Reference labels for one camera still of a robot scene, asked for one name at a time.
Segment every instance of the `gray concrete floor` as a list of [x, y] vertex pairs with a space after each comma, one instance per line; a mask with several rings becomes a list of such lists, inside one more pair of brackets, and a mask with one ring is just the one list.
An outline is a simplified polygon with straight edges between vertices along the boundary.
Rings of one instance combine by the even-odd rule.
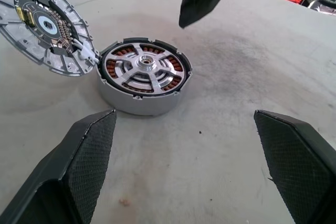
[[[71, 1], [98, 49], [123, 37], [150, 37], [176, 45], [194, 66], [173, 111], [156, 118], [118, 113], [92, 223], [292, 223], [267, 179], [253, 113], [302, 119], [336, 146], [335, 17], [284, 0], [222, 0], [181, 30], [181, 0]], [[108, 105], [94, 72], [53, 74], [4, 39], [0, 52], [2, 211], [70, 126]]]

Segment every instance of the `spoke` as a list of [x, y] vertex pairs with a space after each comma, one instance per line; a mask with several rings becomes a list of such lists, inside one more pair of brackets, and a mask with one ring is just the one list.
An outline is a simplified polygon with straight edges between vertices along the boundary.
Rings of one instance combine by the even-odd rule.
[[124, 82], [128, 81], [133, 75], [137, 74], [139, 70], [137, 68], [132, 68], [131, 70], [124, 73], [122, 76], [115, 79], [115, 82], [122, 85]]
[[165, 52], [162, 52], [161, 54], [158, 54], [158, 55], [156, 56], [156, 59], [157, 59], [157, 60], [162, 60], [162, 59], [164, 59], [164, 58], [167, 58], [169, 55], [171, 55], [171, 53], [168, 52], [168, 51], [165, 51]]
[[113, 55], [112, 53], [109, 53], [107, 56], [106, 56], [106, 60], [121, 60], [121, 61], [127, 61], [127, 62], [130, 62], [132, 65], [134, 63], [134, 59], [133, 58], [129, 58], [129, 57], [126, 57], [124, 55], [122, 56], [119, 56], [119, 55]]
[[170, 73], [173, 76], [177, 76], [177, 77], [181, 77], [181, 78], [184, 77], [184, 72], [179, 72], [179, 71], [176, 71], [174, 69], [170, 69], [169, 67], [163, 67], [163, 66], [161, 66], [159, 68], [159, 70], [161, 70], [163, 72], [166, 72], [166, 73]]
[[134, 43], [133, 46], [134, 46], [135, 50], [137, 51], [138, 55], [142, 56], [143, 55], [143, 50], [140, 47], [140, 43]]
[[152, 88], [153, 88], [154, 92], [156, 92], [156, 93], [162, 92], [159, 81], [157, 80], [157, 77], [155, 76], [155, 74], [154, 73], [149, 73], [148, 76], [149, 76], [149, 79], [151, 80]]

